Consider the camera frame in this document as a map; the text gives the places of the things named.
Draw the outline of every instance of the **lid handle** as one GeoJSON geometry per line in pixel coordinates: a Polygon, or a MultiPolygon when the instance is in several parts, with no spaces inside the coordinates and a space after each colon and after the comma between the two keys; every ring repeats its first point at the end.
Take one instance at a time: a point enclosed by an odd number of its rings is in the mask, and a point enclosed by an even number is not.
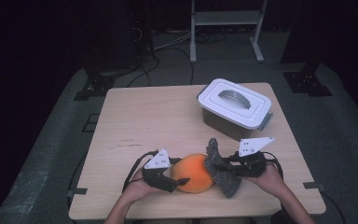
{"type": "Polygon", "coordinates": [[[244,97],[242,94],[236,92],[236,91],[221,91],[219,93],[220,97],[232,97],[236,100],[238,100],[239,102],[241,102],[243,104],[243,106],[245,106],[246,109],[249,109],[251,107],[251,103],[249,102],[248,99],[246,99],[246,97],[244,97]]]}

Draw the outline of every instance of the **orange sphere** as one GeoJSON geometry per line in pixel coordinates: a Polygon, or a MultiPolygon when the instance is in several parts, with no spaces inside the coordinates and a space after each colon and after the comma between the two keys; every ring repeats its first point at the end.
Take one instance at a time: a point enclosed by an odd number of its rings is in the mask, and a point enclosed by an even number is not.
{"type": "Polygon", "coordinates": [[[213,184],[211,175],[204,165],[205,158],[203,154],[189,155],[171,167],[172,179],[190,178],[185,185],[177,187],[179,190],[187,193],[201,193],[213,184]]]}

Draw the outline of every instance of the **white lid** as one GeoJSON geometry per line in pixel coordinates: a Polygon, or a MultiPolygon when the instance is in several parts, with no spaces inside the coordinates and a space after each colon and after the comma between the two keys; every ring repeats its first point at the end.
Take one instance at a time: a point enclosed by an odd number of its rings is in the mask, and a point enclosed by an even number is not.
{"type": "Polygon", "coordinates": [[[271,108],[267,96],[222,78],[208,85],[198,100],[203,108],[247,129],[258,128],[271,108]]]}

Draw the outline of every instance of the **plastic container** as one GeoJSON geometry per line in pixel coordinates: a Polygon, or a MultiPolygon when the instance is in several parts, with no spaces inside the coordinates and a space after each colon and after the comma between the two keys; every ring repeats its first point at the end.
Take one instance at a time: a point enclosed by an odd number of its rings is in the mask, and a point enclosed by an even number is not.
{"type": "Polygon", "coordinates": [[[262,131],[272,118],[267,96],[222,78],[209,84],[198,100],[204,122],[236,140],[248,137],[249,131],[262,131]]]}

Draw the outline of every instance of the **white metal frame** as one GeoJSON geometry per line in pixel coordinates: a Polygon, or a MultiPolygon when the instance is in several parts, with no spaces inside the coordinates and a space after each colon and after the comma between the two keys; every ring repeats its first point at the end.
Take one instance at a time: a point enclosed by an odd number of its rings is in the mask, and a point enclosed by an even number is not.
{"type": "Polygon", "coordinates": [[[263,54],[258,47],[258,37],[261,31],[261,25],[266,14],[267,1],[263,0],[260,10],[250,11],[209,11],[196,12],[195,1],[191,1],[191,40],[190,40],[190,61],[197,61],[196,49],[196,26],[198,25],[241,25],[255,24],[255,36],[250,37],[252,48],[258,62],[264,62],[263,54]]]}

